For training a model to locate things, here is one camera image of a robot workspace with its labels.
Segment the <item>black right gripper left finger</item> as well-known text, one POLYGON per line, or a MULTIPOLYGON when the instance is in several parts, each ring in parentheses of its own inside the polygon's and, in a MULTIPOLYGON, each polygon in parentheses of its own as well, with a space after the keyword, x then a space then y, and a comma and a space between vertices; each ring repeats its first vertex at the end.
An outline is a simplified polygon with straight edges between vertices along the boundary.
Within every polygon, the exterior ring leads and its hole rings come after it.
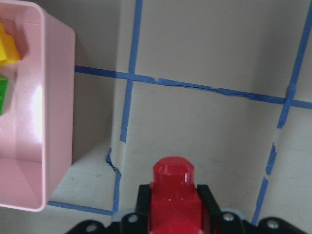
POLYGON ((149 218, 150 200, 151 200, 150 185, 149 184, 140 185, 138 188, 136 200, 136 213, 145 218, 149 218))

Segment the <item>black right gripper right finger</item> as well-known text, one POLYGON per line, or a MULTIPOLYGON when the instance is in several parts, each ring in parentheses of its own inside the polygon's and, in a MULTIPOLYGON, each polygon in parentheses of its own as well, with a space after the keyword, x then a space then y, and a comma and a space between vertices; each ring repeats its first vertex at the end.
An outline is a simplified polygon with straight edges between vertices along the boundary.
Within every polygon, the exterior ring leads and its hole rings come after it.
POLYGON ((215 218, 221 214, 220 207, 208 185, 198 184, 197 193, 202 201, 204 218, 215 218))

